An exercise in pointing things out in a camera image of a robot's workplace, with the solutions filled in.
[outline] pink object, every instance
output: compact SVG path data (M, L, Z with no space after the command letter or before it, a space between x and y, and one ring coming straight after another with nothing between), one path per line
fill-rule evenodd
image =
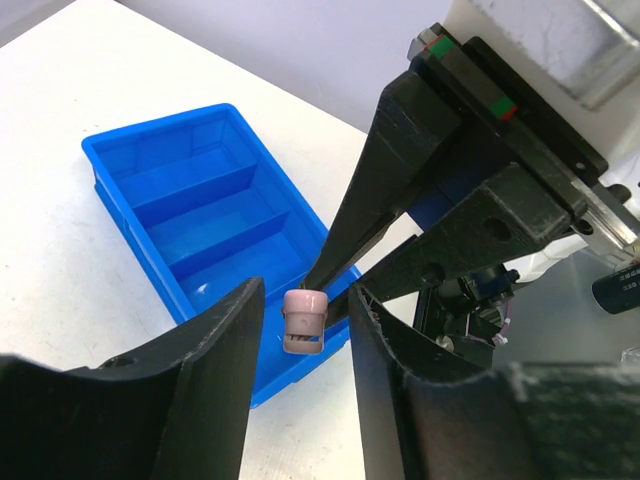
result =
M289 290L284 294L284 350L316 354L324 349L324 322L329 297L316 290Z

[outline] blue tray compartment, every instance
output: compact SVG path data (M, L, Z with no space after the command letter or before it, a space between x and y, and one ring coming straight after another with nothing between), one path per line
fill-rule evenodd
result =
M299 285L327 230L233 106L93 135L82 147L96 191L176 323L246 278L264 278L252 406L300 380L347 341L345 320L327 332L321 355L282 349L284 293ZM330 297L358 276L349 270Z

